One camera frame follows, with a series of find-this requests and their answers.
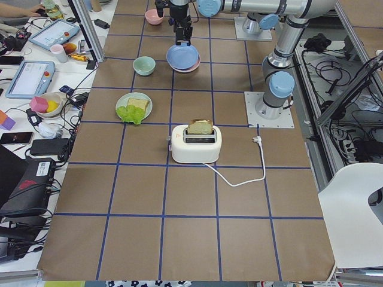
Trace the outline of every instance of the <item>green lettuce leaf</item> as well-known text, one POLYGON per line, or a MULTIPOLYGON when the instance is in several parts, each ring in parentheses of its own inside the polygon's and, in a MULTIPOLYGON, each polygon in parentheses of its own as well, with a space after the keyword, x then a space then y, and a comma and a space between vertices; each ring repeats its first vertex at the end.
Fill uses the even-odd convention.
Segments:
POLYGON ((145 111, 133 105, 119 106, 116 113, 121 117, 122 121, 134 124, 141 124, 142 119, 145 117, 145 111))

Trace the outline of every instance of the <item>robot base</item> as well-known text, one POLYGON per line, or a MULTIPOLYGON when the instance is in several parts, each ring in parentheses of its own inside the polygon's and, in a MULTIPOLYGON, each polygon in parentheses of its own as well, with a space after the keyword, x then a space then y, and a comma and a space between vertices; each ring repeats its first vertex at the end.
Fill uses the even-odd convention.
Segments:
POLYGON ((246 91, 245 92, 245 102, 246 102, 246 112, 247 112, 247 121, 249 127, 271 127, 277 129, 293 129, 294 122, 293 117, 291 116, 290 109, 283 109, 279 118, 275 120, 267 120, 261 117, 256 111, 257 101, 263 97, 263 92, 259 91, 246 91))
POLYGON ((249 40, 249 41, 272 41, 270 30, 263 30, 259 34, 249 34, 243 30, 243 25, 246 21, 246 17, 235 17, 235 33, 238 40, 249 40))

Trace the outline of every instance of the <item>green bowl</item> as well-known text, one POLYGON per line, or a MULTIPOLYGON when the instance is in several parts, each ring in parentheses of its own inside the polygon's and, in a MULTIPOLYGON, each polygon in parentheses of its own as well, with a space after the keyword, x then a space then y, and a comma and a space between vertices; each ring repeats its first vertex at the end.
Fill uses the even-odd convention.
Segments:
POLYGON ((156 61, 147 56, 139 57, 133 61, 134 71, 141 76, 149 76, 156 67, 156 61))

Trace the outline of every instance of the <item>blue plate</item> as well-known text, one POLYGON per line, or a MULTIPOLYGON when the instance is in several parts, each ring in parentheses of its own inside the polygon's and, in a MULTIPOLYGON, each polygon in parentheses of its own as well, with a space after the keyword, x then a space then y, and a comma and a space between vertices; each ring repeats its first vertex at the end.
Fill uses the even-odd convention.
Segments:
POLYGON ((199 53, 196 47, 182 43, 169 48, 166 53, 166 60, 173 68, 182 70, 194 66, 198 61, 198 56, 199 53))

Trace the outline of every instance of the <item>black and white pattern fabric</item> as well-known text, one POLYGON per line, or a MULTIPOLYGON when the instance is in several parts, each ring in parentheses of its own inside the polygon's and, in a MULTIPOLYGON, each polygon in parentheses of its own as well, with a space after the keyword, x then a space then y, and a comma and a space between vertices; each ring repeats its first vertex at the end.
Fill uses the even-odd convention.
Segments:
POLYGON ((191 281, 106 281, 105 287, 189 287, 191 281))

